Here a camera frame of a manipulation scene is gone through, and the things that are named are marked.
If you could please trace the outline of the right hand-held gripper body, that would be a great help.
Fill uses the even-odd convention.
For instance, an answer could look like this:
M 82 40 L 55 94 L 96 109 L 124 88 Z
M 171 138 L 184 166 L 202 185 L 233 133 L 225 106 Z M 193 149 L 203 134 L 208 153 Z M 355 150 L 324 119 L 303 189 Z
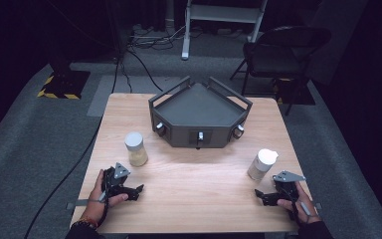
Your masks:
M 303 175 L 298 175 L 286 170 L 273 176 L 275 188 L 281 195 L 281 198 L 286 200 L 297 200 L 299 198 L 296 183 L 298 181 L 305 181 Z

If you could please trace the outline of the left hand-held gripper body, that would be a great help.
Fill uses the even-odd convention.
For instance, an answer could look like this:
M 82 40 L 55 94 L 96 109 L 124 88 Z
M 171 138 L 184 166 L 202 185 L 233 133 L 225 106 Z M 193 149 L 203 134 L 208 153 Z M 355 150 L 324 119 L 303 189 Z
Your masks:
M 136 194 L 133 188 L 124 187 L 123 184 L 130 175 L 130 171 L 117 162 L 115 167 L 110 167 L 103 172 L 101 183 L 101 200 L 106 200 L 119 194 Z

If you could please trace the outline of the white flip-lid jar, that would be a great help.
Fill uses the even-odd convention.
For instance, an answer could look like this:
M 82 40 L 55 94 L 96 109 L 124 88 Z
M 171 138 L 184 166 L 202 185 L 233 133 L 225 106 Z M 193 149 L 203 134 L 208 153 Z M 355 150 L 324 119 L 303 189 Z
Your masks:
M 276 163 L 278 157 L 279 154 L 276 151 L 260 149 L 248 169 L 248 175 L 254 180 L 261 180 Z

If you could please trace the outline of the round-lid jar with yellow powder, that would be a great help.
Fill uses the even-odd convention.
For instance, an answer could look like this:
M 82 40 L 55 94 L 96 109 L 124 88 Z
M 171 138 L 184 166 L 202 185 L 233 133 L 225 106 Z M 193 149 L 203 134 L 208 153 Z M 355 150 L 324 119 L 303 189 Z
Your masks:
M 137 131 L 128 133 L 124 144 L 128 151 L 129 163 L 133 166 L 142 166 L 148 159 L 147 152 L 143 144 L 143 137 Z

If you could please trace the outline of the grey corner rack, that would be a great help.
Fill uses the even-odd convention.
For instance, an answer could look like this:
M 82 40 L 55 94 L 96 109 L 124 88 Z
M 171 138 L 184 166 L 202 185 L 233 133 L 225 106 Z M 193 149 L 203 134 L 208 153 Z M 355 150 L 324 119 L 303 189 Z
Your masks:
M 173 147 L 222 148 L 245 132 L 252 102 L 214 78 L 189 77 L 149 101 L 152 130 Z

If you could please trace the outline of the person's right hand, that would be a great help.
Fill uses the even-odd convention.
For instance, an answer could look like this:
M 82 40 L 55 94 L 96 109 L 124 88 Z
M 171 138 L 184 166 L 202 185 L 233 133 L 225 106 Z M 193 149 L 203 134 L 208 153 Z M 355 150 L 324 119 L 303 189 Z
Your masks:
M 313 203 L 301 187 L 300 183 L 297 182 L 295 185 L 299 195 L 297 201 L 292 202 L 285 199 L 279 199 L 278 206 L 291 211 L 295 217 L 296 223 L 299 226 L 304 226 L 312 222 L 320 221 L 321 218 L 317 214 Z

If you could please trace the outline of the person's left hand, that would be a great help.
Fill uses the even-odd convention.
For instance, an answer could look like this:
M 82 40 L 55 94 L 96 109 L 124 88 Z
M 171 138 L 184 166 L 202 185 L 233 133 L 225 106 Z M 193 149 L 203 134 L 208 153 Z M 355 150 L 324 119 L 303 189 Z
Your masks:
M 81 216 L 81 219 L 85 219 L 88 222 L 92 222 L 96 226 L 100 226 L 100 221 L 103 218 L 104 209 L 106 207 L 104 203 L 99 201 L 99 198 L 102 195 L 102 191 L 101 191 L 102 180 L 103 180 L 103 170 L 101 169 L 97 176 L 95 187 L 90 193 L 87 207 Z M 114 207 L 117 204 L 123 201 L 126 201 L 127 199 L 128 199 L 127 194 L 119 194 L 117 196 L 110 198 L 108 200 L 107 206 Z

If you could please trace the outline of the yellow object behind cup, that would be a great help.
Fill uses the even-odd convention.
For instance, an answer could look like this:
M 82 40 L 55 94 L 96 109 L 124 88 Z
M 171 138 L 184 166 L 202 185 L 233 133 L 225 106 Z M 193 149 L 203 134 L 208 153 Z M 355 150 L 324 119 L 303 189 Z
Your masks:
M 315 100 L 308 87 L 301 88 L 296 97 L 293 96 L 297 88 L 297 81 L 290 79 L 276 79 L 274 82 L 274 93 L 279 104 L 314 106 Z

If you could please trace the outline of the black base with hazard tape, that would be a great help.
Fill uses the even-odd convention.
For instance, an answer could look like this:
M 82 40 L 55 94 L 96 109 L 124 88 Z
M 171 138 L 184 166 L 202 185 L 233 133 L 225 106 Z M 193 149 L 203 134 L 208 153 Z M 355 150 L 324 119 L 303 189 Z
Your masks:
M 38 92 L 37 97 L 80 100 L 90 74 L 87 71 L 70 71 L 67 75 L 52 73 Z

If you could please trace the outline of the black folding chair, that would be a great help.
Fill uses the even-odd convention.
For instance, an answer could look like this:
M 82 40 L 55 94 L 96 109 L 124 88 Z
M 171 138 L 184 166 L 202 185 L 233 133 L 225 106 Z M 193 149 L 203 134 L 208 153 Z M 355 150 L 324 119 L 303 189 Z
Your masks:
M 311 80 L 306 74 L 313 54 L 331 40 L 331 32 L 326 28 L 309 26 L 282 26 L 271 29 L 255 42 L 243 46 L 244 60 L 230 77 L 244 73 L 241 95 L 247 89 L 248 77 L 290 79 L 297 81 L 297 92 Z M 288 104 L 286 115 L 293 103 Z

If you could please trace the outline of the white metal stand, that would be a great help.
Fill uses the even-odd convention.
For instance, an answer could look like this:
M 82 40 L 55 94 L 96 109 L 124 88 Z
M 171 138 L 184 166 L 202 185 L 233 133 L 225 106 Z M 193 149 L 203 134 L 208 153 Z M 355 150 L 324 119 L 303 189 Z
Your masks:
M 269 0 L 262 0 L 261 6 L 257 8 L 241 8 L 193 4 L 192 0 L 188 0 L 185 10 L 185 33 L 183 37 L 181 59 L 183 61 L 189 59 L 192 20 L 253 24 L 254 29 L 252 35 L 249 36 L 247 40 L 251 43 L 255 43 L 259 36 L 260 27 L 268 2 Z

